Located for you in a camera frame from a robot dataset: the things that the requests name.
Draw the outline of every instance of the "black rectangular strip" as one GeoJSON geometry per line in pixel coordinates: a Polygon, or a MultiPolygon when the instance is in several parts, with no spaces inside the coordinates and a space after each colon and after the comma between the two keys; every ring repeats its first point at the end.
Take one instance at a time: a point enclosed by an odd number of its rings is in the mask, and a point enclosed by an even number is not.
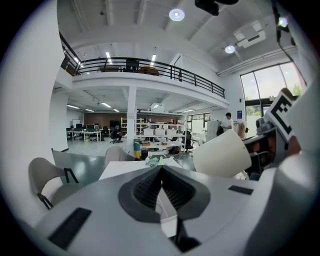
{"type": "Polygon", "coordinates": [[[48,239],[65,250],[71,244],[91,212],[91,210],[84,208],[75,209],[48,239]]]}
{"type": "Polygon", "coordinates": [[[246,187],[241,187],[241,186],[231,186],[228,188],[228,190],[232,190],[238,193],[246,194],[246,195],[251,195],[252,192],[254,191],[251,188],[246,188],[246,187]]]}

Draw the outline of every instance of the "gray chair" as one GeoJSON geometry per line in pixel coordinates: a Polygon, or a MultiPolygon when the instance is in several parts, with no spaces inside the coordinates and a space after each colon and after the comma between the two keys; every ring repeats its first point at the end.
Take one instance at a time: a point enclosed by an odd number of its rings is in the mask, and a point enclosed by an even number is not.
{"type": "Polygon", "coordinates": [[[205,141],[203,139],[199,139],[198,143],[199,143],[199,146],[201,146],[202,144],[205,144],[205,141]]]}
{"type": "Polygon", "coordinates": [[[48,210],[83,187],[70,168],[59,168],[42,157],[37,157],[31,161],[29,174],[33,190],[48,210]],[[76,183],[70,183],[68,172],[76,183]],[[47,197],[42,194],[42,190],[48,181],[62,176],[65,176],[66,182],[70,184],[59,187],[50,202],[47,197]]]}
{"type": "Polygon", "coordinates": [[[108,148],[105,152],[104,166],[107,167],[107,165],[111,161],[139,161],[139,160],[140,159],[126,153],[121,147],[112,146],[108,148]]]}

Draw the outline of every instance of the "gray fabric chair back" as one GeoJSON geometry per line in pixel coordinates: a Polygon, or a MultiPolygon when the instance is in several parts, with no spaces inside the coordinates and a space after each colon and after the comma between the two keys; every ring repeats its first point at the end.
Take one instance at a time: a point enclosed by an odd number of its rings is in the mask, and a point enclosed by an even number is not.
{"type": "Polygon", "coordinates": [[[56,167],[47,159],[37,157],[29,164],[29,174],[35,191],[41,193],[48,181],[56,177],[65,176],[65,171],[56,167]]]}
{"type": "Polygon", "coordinates": [[[105,152],[104,166],[107,167],[110,161],[135,161],[136,158],[126,153],[119,146],[112,146],[105,152]]]}
{"type": "Polygon", "coordinates": [[[203,139],[199,139],[198,143],[199,143],[199,146],[201,146],[202,144],[205,144],[205,141],[203,139]]]}

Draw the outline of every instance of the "brown wall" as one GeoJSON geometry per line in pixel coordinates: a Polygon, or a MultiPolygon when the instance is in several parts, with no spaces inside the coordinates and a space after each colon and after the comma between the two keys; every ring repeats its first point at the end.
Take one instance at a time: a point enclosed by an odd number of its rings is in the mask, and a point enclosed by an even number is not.
{"type": "MultiPolygon", "coordinates": [[[[99,124],[100,127],[110,127],[110,121],[116,120],[121,122],[121,118],[127,118],[125,113],[84,113],[84,124],[99,124]]],[[[151,119],[152,122],[169,122],[172,118],[178,119],[178,116],[159,116],[138,114],[137,118],[151,119]]]]}

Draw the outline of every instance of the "white cylinder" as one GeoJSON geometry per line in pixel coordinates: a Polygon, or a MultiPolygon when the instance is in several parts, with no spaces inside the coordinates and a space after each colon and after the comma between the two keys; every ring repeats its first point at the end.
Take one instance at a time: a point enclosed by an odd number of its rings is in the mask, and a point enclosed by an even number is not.
{"type": "Polygon", "coordinates": [[[251,158],[241,138],[233,131],[196,148],[193,163],[198,173],[231,178],[251,166],[251,158]]]}

